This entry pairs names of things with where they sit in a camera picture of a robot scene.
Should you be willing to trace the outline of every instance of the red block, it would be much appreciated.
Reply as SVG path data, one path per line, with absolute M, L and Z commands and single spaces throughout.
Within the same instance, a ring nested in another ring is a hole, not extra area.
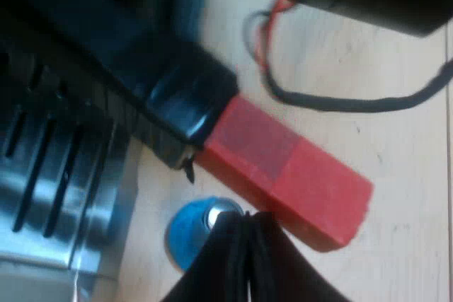
M 239 95 L 196 161 L 319 251 L 352 240 L 372 195 L 370 181 Z

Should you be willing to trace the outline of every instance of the wooden table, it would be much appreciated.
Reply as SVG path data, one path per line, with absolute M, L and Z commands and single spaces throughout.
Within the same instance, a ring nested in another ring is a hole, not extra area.
M 244 18 L 270 1 L 207 0 L 204 46 L 236 71 L 252 102 L 375 185 L 366 221 L 347 248 L 321 254 L 294 240 L 297 247 L 353 301 L 448 301 L 453 94 L 443 90 L 412 110 L 373 115 L 276 103 L 241 40 Z M 448 54 L 453 57 L 452 32 L 441 28 L 420 39 L 300 6 L 281 16 L 272 62 L 285 88 L 339 97 L 402 95 L 425 85 Z M 160 301 L 180 278 L 164 250 L 164 232 L 190 200 L 227 196 L 254 211 L 201 168 L 192 186 L 150 150 L 141 162 L 117 302 Z

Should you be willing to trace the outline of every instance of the red and black wire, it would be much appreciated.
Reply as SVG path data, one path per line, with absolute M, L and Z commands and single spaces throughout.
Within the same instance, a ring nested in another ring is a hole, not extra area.
M 243 27 L 243 38 L 246 49 L 260 64 L 268 90 L 281 103 L 309 108 L 319 111 L 336 112 L 388 112 L 413 108 L 433 97 L 442 90 L 453 78 L 453 60 L 445 63 L 439 70 L 436 77 L 419 91 L 404 97 L 389 97 L 373 100 L 332 98 L 326 96 L 309 95 L 286 91 L 281 88 L 273 77 L 272 68 L 269 64 L 269 50 L 272 40 L 273 28 L 279 13 L 288 11 L 295 6 L 295 0 L 276 0 L 270 11 L 258 11 L 252 13 L 245 21 Z M 260 27 L 258 44 L 256 49 L 252 48 L 248 39 L 252 24 L 257 18 L 264 17 L 265 21 Z

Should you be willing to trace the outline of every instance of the black cable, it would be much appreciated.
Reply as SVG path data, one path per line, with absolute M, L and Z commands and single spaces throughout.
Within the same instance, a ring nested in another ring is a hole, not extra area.
M 256 56 L 251 48 L 248 34 L 251 29 L 251 24 L 255 19 L 260 16 L 267 17 L 264 25 L 269 22 L 269 11 L 258 11 L 252 13 L 244 22 L 243 38 L 248 53 L 251 54 L 256 61 Z M 264 78 L 268 86 L 268 90 L 275 96 L 281 103 L 293 105 L 301 108 L 309 108 L 319 111 L 334 111 L 334 112 L 388 112 L 405 110 L 413 108 L 426 100 L 433 97 L 437 92 L 442 90 L 453 78 L 453 60 L 445 63 L 439 70 L 439 73 L 430 80 L 430 82 L 419 91 L 412 95 L 396 98 L 380 98 L 374 100 L 363 99 L 347 99 L 347 98 L 332 98 L 318 95 L 309 95 L 305 93 L 286 91 L 281 88 L 273 77 L 271 67 L 269 64 L 269 49 L 268 49 L 268 35 L 267 30 L 263 30 L 263 54 L 265 58 L 265 65 L 267 67 L 264 71 Z

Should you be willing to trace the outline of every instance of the black fabric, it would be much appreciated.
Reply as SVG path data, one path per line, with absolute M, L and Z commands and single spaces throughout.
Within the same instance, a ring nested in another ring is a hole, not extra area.
M 304 259 L 271 213 L 223 213 L 163 302 L 346 302 Z

